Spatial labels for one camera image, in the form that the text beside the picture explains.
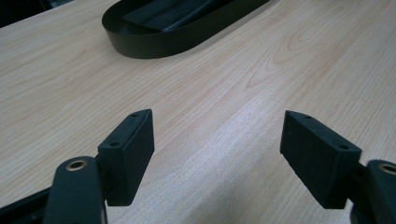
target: black plastic part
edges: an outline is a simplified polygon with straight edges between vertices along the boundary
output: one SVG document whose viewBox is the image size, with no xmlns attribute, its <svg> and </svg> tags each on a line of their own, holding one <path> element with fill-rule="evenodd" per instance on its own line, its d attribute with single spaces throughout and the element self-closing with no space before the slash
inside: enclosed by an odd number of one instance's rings
<svg viewBox="0 0 396 224">
<path fill-rule="evenodd" d="M 369 161 L 364 179 L 376 223 L 396 223 L 396 164 Z"/>
<path fill-rule="evenodd" d="M 132 203 L 154 152 L 151 110 L 128 116 L 98 147 L 109 206 Z"/>
<path fill-rule="evenodd" d="M 1 222 L 19 224 L 41 223 L 49 194 L 50 189 L 43 189 L 38 193 L 3 207 L 0 209 Z"/>
<path fill-rule="evenodd" d="M 199 7 L 184 0 L 191 4 L 155 9 L 168 1 L 122 0 L 109 8 L 102 24 L 116 51 L 139 59 L 175 55 L 199 45 L 269 0 L 200 0 Z M 149 10 L 158 12 L 154 15 L 158 18 L 148 17 Z"/>
<path fill-rule="evenodd" d="M 350 223 L 351 224 L 376 224 L 375 218 L 367 216 L 364 212 L 358 209 L 357 205 L 354 204 L 352 211 L 350 211 Z"/>
<path fill-rule="evenodd" d="M 77 157 L 58 167 L 43 223 L 106 223 L 106 209 L 95 158 Z"/>
<path fill-rule="evenodd" d="M 345 207 L 345 183 L 360 166 L 361 149 L 318 120 L 287 111 L 280 152 L 322 207 Z"/>
</svg>

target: light wood grain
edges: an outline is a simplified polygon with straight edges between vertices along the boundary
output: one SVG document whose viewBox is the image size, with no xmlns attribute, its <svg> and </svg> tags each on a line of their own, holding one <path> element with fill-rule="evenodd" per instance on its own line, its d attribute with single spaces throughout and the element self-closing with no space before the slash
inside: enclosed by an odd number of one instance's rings
<svg viewBox="0 0 396 224">
<path fill-rule="evenodd" d="M 0 205 L 152 108 L 156 151 L 110 223 L 349 223 L 279 154 L 286 109 L 396 162 L 396 1 L 273 0 L 176 56 L 119 55 L 117 1 L 76 0 L 0 29 Z"/>
</svg>

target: metal rivet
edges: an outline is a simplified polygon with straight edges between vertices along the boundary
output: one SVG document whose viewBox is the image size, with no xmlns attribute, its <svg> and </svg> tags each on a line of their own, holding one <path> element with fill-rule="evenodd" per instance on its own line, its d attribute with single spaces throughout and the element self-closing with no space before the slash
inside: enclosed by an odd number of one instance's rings
<svg viewBox="0 0 396 224">
<path fill-rule="evenodd" d="M 381 163 L 378 166 L 382 171 L 391 175 L 396 175 L 396 166 L 385 163 Z"/>
<path fill-rule="evenodd" d="M 72 161 L 66 166 L 68 171 L 77 171 L 84 168 L 88 163 L 86 161 Z"/>
</svg>

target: wooden table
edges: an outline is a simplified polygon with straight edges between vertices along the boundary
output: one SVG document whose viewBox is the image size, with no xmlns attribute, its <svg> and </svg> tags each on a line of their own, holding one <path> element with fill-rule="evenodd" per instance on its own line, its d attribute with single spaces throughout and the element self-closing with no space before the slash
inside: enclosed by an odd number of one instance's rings
<svg viewBox="0 0 396 224">
<path fill-rule="evenodd" d="M 396 162 L 396 1 L 273 0 L 176 56 L 119 55 L 116 0 L 76 0 L 0 29 L 0 205 L 151 108 L 156 151 L 110 223 L 349 223 L 279 153 L 284 112 L 309 114 Z"/>
</svg>

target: black plastic bracket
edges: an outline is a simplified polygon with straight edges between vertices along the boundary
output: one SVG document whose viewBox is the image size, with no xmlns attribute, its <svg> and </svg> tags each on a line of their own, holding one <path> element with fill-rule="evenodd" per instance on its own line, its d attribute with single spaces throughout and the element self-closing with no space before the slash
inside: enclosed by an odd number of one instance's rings
<svg viewBox="0 0 396 224">
<path fill-rule="evenodd" d="M 354 203 L 353 223 L 396 223 L 396 164 L 359 163 L 361 149 L 318 120 L 286 111 L 280 153 L 323 208 Z"/>
<path fill-rule="evenodd" d="M 151 110 L 128 116 L 99 146 L 96 158 L 63 162 L 53 184 L 0 209 L 2 223 L 107 223 L 109 206 L 132 203 L 154 152 Z"/>
</svg>

